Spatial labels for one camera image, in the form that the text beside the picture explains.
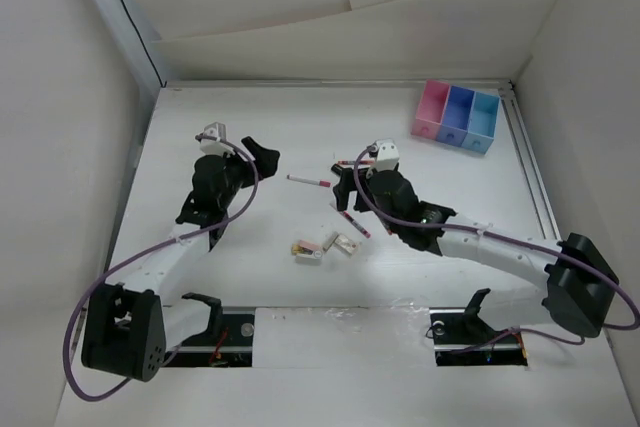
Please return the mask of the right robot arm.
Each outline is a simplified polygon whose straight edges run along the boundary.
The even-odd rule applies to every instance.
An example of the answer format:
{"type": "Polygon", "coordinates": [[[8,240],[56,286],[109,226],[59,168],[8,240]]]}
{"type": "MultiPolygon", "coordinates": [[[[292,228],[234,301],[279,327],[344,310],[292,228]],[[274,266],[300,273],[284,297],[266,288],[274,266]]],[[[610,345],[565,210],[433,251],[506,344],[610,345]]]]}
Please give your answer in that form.
{"type": "Polygon", "coordinates": [[[541,306],[566,331],[595,338],[604,327],[619,279],[594,243],[572,233],[563,241],[519,240],[455,210],[421,201],[397,169],[378,172],[334,165],[337,208],[373,211],[408,247],[440,257],[470,260],[514,275],[542,291],[541,306]]]}

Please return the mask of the white pen pink cap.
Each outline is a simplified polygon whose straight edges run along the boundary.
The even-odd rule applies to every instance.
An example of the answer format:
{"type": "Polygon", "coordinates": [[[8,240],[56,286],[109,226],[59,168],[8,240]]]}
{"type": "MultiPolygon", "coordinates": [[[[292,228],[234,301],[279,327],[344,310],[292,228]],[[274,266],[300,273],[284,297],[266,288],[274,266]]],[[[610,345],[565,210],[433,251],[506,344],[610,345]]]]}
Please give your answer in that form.
{"type": "Polygon", "coordinates": [[[288,174],[286,176],[286,179],[290,180],[290,181],[293,181],[293,182],[297,182],[297,183],[302,183],[302,184],[307,184],[307,185],[314,185],[314,186],[319,186],[319,187],[324,187],[324,188],[330,188],[332,186],[331,182],[326,181],[326,180],[307,179],[307,178],[303,178],[303,177],[293,176],[291,174],[288,174]]]}

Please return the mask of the grey eraser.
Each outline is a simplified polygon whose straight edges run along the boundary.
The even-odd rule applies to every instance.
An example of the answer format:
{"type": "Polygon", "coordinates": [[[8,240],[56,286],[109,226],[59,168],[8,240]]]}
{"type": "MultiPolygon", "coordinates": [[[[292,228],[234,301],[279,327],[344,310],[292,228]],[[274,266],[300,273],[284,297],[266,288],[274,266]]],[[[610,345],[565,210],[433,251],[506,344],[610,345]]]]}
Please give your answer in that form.
{"type": "Polygon", "coordinates": [[[333,232],[332,234],[330,234],[327,240],[323,244],[323,250],[328,251],[333,246],[338,236],[339,236],[338,232],[333,232]]]}

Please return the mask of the white boxed eraser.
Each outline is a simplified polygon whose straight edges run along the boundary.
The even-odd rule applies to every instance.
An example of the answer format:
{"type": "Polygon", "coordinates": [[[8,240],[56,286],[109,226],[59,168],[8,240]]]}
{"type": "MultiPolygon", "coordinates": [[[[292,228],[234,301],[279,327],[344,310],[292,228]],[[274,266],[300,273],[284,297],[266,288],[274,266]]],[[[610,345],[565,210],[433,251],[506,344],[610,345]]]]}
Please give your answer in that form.
{"type": "Polygon", "coordinates": [[[334,240],[334,246],[349,257],[353,256],[359,249],[359,243],[344,234],[337,235],[334,240]]]}

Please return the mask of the red pen clear cap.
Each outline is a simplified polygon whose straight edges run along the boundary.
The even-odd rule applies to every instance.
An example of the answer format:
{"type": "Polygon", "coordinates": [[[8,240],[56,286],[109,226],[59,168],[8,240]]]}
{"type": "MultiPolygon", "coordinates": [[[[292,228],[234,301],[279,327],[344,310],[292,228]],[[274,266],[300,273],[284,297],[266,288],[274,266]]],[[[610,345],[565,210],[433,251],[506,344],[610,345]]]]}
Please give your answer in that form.
{"type": "Polygon", "coordinates": [[[358,221],[356,221],[348,212],[339,211],[339,214],[345,218],[351,226],[353,226],[359,233],[361,233],[365,238],[369,239],[371,237],[371,233],[358,221]]]}

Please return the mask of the dark red pen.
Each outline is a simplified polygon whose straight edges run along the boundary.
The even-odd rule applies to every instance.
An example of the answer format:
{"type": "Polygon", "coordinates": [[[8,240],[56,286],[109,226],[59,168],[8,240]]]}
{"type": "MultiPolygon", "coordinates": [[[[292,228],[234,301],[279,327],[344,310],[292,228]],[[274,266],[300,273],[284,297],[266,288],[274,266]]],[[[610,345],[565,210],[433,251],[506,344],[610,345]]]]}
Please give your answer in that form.
{"type": "MultiPolygon", "coordinates": [[[[355,160],[340,160],[336,162],[338,165],[343,165],[343,166],[353,166],[356,164],[355,160]]],[[[373,160],[361,160],[359,162],[360,164],[364,164],[364,165],[372,165],[374,163],[373,160]]]]}

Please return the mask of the yellow eraser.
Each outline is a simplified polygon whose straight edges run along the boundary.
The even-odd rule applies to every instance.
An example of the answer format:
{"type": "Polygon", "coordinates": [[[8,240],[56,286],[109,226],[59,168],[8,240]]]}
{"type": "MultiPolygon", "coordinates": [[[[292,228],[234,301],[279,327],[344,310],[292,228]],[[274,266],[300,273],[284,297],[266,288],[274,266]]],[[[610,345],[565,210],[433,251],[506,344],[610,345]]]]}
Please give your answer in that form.
{"type": "Polygon", "coordinates": [[[306,250],[301,247],[299,244],[293,244],[291,247],[291,253],[293,255],[305,254],[306,250]]]}

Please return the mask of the white eraser pink sleeve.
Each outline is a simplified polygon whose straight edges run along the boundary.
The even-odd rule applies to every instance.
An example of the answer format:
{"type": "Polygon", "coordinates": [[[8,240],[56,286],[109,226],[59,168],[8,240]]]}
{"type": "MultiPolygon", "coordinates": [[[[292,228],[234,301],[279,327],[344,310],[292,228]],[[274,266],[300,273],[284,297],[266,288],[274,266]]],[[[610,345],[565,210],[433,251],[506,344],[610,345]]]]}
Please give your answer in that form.
{"type": "Polygon", "coordinates": [[[296,262],[308,264],[319,264],[322,262],[324,256],[322,249],[309,249],[307,247],[303,248],[306,250],[306,253],[294,255],[296,262]]]}

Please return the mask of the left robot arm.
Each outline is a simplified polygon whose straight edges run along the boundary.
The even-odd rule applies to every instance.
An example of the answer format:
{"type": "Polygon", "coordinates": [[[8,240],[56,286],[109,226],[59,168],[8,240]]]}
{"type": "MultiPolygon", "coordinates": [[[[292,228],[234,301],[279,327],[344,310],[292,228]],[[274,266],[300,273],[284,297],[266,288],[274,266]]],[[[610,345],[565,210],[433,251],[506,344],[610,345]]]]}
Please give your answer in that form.
{"type": "Polygon", "coordinates": [[[212,343],[222,334],[221,301],[179,287],[233,221],[228,210],[237,193],[274,176],[280,153],[251,137],[241,149],[211,132],[198,140],[203,155],[167,243],[135,259],[123,279],[101,280],[89,295],[81,352],[87,368],[147,382],[168,349],[192,337],[212,343]]]}

